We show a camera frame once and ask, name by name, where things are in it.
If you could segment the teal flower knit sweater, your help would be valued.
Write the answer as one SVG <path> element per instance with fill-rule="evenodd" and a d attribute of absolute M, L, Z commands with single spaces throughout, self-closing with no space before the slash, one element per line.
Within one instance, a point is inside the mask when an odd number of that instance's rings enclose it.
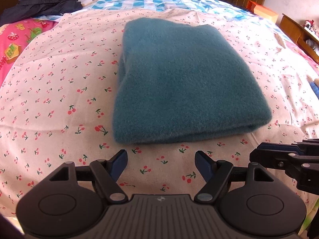
<path fill-rule="evenodd" d="M 157 18 L 126 24 L 112 118 L 116 142 L 220 138 L 252 132 L 271 118 L 250 68 L 215 27 Z"/>

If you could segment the white cherry print bedsheet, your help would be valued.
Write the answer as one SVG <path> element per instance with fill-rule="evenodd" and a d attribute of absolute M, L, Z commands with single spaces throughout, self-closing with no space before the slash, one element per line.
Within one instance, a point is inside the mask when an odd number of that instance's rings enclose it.
<path fill-rule="evenodd" d="M 119 178 L 127 194 L 191 194 L 203 185 L 194 153 L 245 166 L 261 142 L 318 137 L 312 67 L 275 31 L 259 23 L 183 9 L 90 10 L 68 14 L 37 36 L 1 86 L 1 214 L 15 216 L 29 190 L 63 162 L 78 166 L 121 149 L 111 132 L 124 26 L 140 17 L 217 28 L 250 67 L 271 107 L 271 122 L 253 133 L 199 142 L 127 145 Z"/>

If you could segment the wooden tv cabinet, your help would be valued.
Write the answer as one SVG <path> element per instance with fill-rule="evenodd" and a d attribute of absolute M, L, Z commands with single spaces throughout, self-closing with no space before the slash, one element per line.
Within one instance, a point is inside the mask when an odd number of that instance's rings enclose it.
<path fill-rule="evenodd" d="M 307 56 L 318 64 L 318 36 L 312 34 L 307 28 L 295 22 L 293 19 L 283 14 L 280 22 L 280 29 L 297 45 Z"/>

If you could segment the orange box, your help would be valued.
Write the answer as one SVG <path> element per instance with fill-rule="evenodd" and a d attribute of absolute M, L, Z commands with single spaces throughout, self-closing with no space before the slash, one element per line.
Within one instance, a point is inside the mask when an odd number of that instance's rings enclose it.
<path fill-rule="evenodd" d="M 277 22 L 278 14 L 262 5 L 257 4 L 256 2 L 253 2 L 251 0 L 248 0 L 246 8 L 252 12 L 253 14 L 256 14 L 262 18 L 268 19 L 273 23 Z"/>

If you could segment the pink cartoon print pillow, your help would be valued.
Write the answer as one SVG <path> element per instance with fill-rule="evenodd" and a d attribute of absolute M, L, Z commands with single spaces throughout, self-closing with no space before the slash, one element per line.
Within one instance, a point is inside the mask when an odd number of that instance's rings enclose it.
<path fill-rule="evenodd" d="M 11 67 L 29 43 L 41 33 L 52 29 L 57 22 L 28 18 L 15 23 L 1 26 L 0 58 L 1 84 Z"/>

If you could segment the blue white checked quilt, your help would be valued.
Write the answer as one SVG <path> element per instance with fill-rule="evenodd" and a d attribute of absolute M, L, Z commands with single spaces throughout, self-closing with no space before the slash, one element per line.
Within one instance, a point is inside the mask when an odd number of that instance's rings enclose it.
<path fill-rule="evenodd" d="M 221 15 L 228 21 L 241 21 L 254 17 L 250 12 L 219 0 L 98 0 L 89 5 L 88 8 L 95 10 L 143 8 L 159 12 L 168 9 L 185 9 Z"/>

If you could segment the dark navy jacket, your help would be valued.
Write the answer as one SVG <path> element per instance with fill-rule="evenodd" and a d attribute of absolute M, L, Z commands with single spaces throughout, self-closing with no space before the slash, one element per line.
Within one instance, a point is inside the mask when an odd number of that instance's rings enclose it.
<path fill-rule="evenodd" d="M 18 0 L 14 7 L 3 11 L 1 25 L 38 16 L 63 15 L 82 8 L 79 0 Z"/>

